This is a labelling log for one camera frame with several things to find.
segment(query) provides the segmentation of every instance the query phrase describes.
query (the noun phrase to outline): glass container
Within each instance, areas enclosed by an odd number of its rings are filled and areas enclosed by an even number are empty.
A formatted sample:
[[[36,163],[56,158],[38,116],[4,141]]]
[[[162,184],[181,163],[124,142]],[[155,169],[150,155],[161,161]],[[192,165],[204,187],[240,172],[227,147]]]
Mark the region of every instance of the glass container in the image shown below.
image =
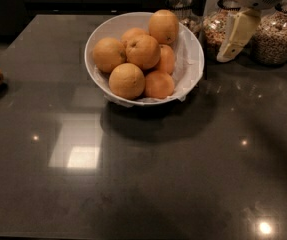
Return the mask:
[[[219,0],[216,11],[203,19],[203,33],[206,41],[206,57],[216,60],[216,56],[225,38],[225,29],[229,13],[236,13],[241,6],[235,0]]]
[[[287,0],[264,16],[251,41],[253,60],[270,66],[287,62]]]
[[[179,19],[179,21],[189,28],[196,37],[202,28],[201,18],[193,14],[193,0],[168,0],[166,7],[172,11]]]

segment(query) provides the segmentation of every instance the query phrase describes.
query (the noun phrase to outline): dark countertop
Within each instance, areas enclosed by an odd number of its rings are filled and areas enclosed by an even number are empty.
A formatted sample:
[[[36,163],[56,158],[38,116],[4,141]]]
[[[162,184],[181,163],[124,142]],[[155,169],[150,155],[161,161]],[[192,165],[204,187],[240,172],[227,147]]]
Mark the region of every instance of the dark countertop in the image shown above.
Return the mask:
[[[208,62],[184,102],[124,108],[83,58],[109,17],[38,15],[0,60],[0,236],[287,239],[287,64]]]

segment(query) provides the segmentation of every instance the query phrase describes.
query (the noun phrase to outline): fruit bowl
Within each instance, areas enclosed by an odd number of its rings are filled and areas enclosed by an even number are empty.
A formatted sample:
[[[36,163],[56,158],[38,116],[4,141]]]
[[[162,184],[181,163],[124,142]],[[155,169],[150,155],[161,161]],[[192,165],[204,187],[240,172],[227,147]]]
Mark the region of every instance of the fruit bowl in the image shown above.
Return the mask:
[[[114,95],[109,88],[109,76],[102,73],[93,61],[92,51],[95,44],[104,37],[120,39],[122,34],[131,27],[143,28],[148,31],[148,22],[153,13],[134,12],[115,16],[97,27],[87,40],[84,52],[85,65],[93,81],[105,94],[106,99],[125,107],[154,106],[172,100],[184,101],[186,95],[195,87],[203,75],[204,54],[196,36],[183,24],[179,24],[177,40],[171,44],[176,62],[172,77],[175,82],[174,93],[164,99],[138,98],[127,100]]]

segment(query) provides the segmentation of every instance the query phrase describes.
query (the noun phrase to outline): jar of grains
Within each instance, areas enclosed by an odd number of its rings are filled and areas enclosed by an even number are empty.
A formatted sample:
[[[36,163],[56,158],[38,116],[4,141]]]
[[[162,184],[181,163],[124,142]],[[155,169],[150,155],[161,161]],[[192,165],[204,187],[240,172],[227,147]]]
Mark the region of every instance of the jar of grains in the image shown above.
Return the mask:
[[[250,57],[271,66],[287,62],[287,0],[262,18],[251,40]]]
[[[203,33],[206,41],[206,57],[216,60],[225,38],[225,27],[229,13],[237,13],[241,6],[235,0],[219,0],[216,11],[203,18]]]

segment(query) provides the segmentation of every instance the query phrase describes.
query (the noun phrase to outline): kitchen counter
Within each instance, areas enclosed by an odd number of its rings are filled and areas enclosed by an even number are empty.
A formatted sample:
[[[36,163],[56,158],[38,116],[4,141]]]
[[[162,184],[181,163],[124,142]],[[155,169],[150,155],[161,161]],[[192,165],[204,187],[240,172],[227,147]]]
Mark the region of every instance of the kitchen counter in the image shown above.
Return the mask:
[[[287,64],[124,108],[84,63],[110,17],[38,15],[0,59],[0,236],[287,239]]]

